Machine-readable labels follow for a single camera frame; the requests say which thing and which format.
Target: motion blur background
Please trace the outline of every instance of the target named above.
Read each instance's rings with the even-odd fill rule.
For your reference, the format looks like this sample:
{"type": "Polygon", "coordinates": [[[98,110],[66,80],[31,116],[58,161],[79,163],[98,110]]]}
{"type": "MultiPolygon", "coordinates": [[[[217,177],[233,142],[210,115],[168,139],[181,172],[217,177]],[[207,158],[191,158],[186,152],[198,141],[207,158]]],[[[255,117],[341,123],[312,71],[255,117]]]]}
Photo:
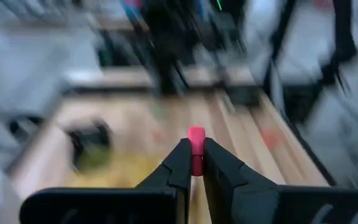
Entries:
{"type": "MultiPolygon", "coordinates": [[[[321,10],[312,0],[298,2],[283,58],[274,71],[283,82],[319,78],[319,61],[329,57],[334,44],[333,10],[321,10]]],[[[282,4],[279,0],[250,0],[248,4],[247,63],[256,80],[263,79],[271,51],[269,35],[278,24],[282,4]]],[[[358,47],[358,0],[353,5],[353,36],[358,47]]],[[[90,7],[110,17],[126,17],[118,0],[90,7]]],[[[98,36],[90,29],[89,19],[89,13],[72,11],[67,26],[15,28],[10,22],[16,16],[0,1],[0,145],[15,144],[3,128],[4,114],[24,109],[46,114],[66,85],[67,71],[99,69],[94,50],[98,36]]],[[[337,183],[358,188],[358,61],[341,69],[351,92],[325,91],[314,115],[300,130],[337,183]]],[[[0,162],[9,156],[1,146],[0,162]]]]}

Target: small toy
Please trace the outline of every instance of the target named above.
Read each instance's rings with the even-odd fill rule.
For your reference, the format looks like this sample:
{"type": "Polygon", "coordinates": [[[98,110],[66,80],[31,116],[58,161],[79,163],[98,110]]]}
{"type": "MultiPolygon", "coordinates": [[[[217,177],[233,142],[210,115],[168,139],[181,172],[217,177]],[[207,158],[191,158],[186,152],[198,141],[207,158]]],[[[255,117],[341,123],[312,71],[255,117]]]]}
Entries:
{"type": "Polygon", "coordinates": [[[73,143],[72,163],[77,170],[98,167],[110,158],[110,130],[103,120],[94,121],[92,126],[65,132],[73,143]]]}

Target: green light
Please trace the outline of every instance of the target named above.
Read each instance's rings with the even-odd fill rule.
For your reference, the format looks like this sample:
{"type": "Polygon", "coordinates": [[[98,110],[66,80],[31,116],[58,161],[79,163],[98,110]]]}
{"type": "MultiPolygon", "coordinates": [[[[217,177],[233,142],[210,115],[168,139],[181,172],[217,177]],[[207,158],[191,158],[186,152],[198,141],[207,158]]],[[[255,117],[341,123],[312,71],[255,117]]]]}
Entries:
{"type": "Polygon", "coordinates": [[[222,10],[221,2],[220,0],[216,0],[218,2],[219,9],[222,10]]]}

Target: wooden surface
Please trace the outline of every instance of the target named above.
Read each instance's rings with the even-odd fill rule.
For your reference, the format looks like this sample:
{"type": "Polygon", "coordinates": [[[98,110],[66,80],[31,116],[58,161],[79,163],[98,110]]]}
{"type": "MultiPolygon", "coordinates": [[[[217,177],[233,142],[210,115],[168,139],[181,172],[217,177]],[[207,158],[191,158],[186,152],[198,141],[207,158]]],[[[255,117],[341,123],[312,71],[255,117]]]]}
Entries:
{"type": "MultiPolygon", "coordinates": [[[[143,30],[148,30],[149,27],[144,21],[140,22],[143,30]]],[[[111,31],[132,31],[134,30],[131,22],[128,19],[111,19],[108,16],[100,14],[94,15],[94,22],[91,24],[96,29],[104,29],[111,31]]]]}
{"type": "MultiPolygon", "coordinates": [[[[230,82],[235,84],[253,83],[246,65],[235,65],[227,70],[230,82]]],[[[183,74],[190,85],[210,85],[219,77],[213,67],[186,67],[183,74]]],[[[101,71],[74,70],[67,72],[67,79],[75,86],[152,86],[152,79],[144,67],[107,68],[101,71]]]]}
{"type": "MultiPolygon", "coordinates": [[[[121,76],[117,76],[117,70],[99,76],[74,73],[71,82],[133,85],[147,80],[146,73],[131,69],[127,73],[121,70],[121,76]]],[[[200,71],[193,72],[191,78],[204,77],[202,82],[208,82],[208,72],[203,75],[200,71]]],[[[232,70],[231,77],[252,81],[244,68],[237,68],[237,73],[232,70]]],[[[208,137],[277,184],[327,186],[267,97],[261,93],[260,99],[260,108],[248,109],[233,108],[220,92],[163,100],[148,95],[65,98],[11,178],[22,198],[46,187],[133,187],[186,137],[190,126],[203,126],[208,137]],[[104,119],[112,129],[113,153],[108,165],[80,175],[71,169],[71,143],[62,127],[86,124],[93,118],[104,119]]],[[[203,180],[193,180],[196,185],[190,223],[210,223],[203,180]]]]}

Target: yellow object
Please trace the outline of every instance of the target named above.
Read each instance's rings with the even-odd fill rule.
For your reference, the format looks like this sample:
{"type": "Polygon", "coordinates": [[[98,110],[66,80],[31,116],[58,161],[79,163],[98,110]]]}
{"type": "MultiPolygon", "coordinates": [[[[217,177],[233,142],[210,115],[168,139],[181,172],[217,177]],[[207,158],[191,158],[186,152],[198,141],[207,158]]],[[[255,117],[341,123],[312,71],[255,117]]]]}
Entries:
{"type": "Polygon", "coordinates": [[[162,158],[139,152],[114,152],[109,164],[84,174],[73,174],[70,187],[135,187],[145,179],[162,158]]]}
{"type": "Polygon", "coordinates": [[[91,172],[100,167],[109,164],[111,159],[111,151],[102,146],[93,146],[84,153],[78,159],[77,168],[81,173],[91,172]]]}

